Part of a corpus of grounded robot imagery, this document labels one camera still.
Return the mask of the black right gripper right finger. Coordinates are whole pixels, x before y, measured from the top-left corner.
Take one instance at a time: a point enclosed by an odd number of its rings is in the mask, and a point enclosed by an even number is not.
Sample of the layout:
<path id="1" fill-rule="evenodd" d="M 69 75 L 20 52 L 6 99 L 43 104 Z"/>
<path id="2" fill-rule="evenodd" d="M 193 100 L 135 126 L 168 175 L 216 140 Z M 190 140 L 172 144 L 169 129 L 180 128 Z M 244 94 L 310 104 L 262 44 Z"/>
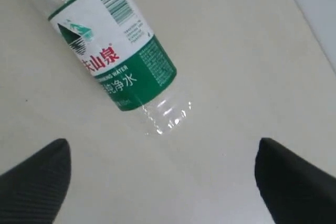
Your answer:
<path id="1" fill-rule="evenodd" d="M 335 223 L 335 177 L 277 141 L 260 140 L 254 175 L 275 223 Z"/>

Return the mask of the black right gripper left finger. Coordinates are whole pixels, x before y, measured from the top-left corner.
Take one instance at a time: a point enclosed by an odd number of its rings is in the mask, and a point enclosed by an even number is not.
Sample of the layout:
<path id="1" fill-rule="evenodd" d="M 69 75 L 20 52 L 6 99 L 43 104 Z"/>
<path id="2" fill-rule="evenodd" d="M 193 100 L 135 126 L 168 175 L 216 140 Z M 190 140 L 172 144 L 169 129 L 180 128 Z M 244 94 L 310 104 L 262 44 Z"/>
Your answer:
<path id="1" fill-rule="evenodd" d="M 1 174 L 1 223 L 53 223 L 70 181 L 70 145 L 59 138 Z"/>

